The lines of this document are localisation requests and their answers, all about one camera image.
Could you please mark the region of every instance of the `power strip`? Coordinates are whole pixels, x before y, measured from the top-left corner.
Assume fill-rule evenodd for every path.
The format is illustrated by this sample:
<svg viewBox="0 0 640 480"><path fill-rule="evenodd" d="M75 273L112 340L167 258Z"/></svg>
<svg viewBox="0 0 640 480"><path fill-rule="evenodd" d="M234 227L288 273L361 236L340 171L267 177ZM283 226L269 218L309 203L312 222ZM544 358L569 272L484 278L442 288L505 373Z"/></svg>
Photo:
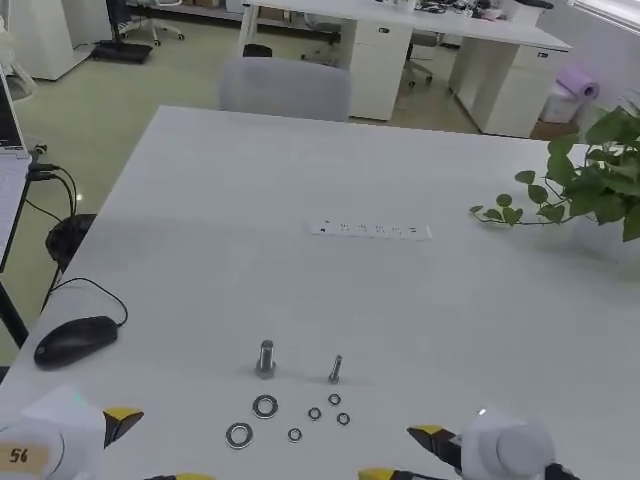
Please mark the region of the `power strip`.
<svg viewBox="0 0 640 480"><path fill-rule="evenodd" d="M339 237L386 238L387 240L431 240L431 230L424 227L405 227L382 225L379 223L346 223L331 220L312 220L307 222L307 231L312 235L330 235Z"/></svg>

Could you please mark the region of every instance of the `small screw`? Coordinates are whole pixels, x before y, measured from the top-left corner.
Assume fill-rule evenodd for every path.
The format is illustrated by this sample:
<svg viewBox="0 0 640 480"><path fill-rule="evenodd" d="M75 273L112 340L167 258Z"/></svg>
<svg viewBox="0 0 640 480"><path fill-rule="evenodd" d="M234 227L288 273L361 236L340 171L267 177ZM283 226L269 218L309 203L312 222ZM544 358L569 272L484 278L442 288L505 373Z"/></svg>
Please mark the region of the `small screw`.
<svg viewBox="0 0 640 480"><path fill-rule="evenodd" d="M331 375L329 375L329 383L336 384L340 381L340 365L342 365L342 355L336 356L336 361L333 364Z"/></svg>
<svg viewBox="0 0 640 480"><path fill-rule="evenodd" d="M260 345L260 358L256 363L256 375L263 380L273 378L276 371L276 362L273 361L273 342L265 340Z"/></svg>

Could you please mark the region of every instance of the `number 56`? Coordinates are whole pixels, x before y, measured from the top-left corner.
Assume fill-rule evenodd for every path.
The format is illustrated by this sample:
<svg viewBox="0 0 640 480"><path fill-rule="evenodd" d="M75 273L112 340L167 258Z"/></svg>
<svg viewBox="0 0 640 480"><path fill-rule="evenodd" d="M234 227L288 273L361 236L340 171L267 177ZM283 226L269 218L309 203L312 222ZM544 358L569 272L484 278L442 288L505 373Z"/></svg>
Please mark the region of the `number 56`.
<svg viewBox="0 0 640 480"><path fill-rule="evenodd" d="M18 462L22 462L22 463L27 463L27 460L29 459L29 457L27 456L27 452L29 451L28 448L25 448L24 450L21 448L14 448L13 450L11 450L11 459L9 459L9 462L11 463L18 463Z"/></svg>

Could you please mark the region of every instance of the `office chair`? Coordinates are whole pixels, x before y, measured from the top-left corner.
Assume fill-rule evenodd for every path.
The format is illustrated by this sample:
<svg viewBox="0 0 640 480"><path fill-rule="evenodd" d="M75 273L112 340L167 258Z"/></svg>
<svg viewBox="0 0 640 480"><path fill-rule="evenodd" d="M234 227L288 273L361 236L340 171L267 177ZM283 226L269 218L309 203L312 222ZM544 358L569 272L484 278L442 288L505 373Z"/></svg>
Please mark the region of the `office chair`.
<svg viewBox="0 0 640 480"><path fill-rule="evenodd" d="M173 32L178 36L178 40L184 40L185 37L179 28L174 27L164 20L151 17L151 7L176 7L182 5L182 0L129 0L127 3L136 7L143 7L147 15L146 18L134 20L130 25L120 30L120 35L122 35L123 38L126 38L127 34L133 30L150 27L151 33L153 33L153 44L156 47L162 45L162 42L158 38L158 29Z"/></svg>
<svg viewBox="0 0 640 480"><path fill-rule="evenodd" d="M343 20L336 17L326 17L324 15L312 15L305 13L304 21L310 30L314 32L328 33L328 42L312 49L300 56L300 60L322 65L335 65L337 62L337 47L340 42L340 31Z"/></svg>
<svg viewBox="0 0 640 480"><path fill-rule="evenodd" d="M220 110L346 122L351 75L326 65L283 58L227 61Z"/></svg>
<svg viewBox="0 0 640 480"><path fill-rule="evenodd" d="M409 50L407 50L407 59L404 64L405 71L407 72L407 76L409 81L407 85L409 88L413 88L416 86L416 72L422 72L426 74L425 82L427 85L430 85L433 81L433 72L429 70L427 67L422 66L421 64L411 60L411 54L413 53L413 47L415 45L419 45L421 47L437 47L442 43L442 39L444 35L440 33L413 33L411 35L411 42L409 43Z"/></svg>

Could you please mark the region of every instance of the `window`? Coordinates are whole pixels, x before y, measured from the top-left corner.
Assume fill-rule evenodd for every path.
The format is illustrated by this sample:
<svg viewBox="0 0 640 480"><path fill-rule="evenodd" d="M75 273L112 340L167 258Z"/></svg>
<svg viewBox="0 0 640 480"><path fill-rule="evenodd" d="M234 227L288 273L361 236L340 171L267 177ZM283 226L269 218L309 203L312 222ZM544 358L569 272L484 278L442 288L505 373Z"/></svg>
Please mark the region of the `window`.
<svg viewBox="0 0 640 480"><path fill-rule="evenodd" d="M640 34L640 0L569 0L569 4L620 28Z"/></svg>

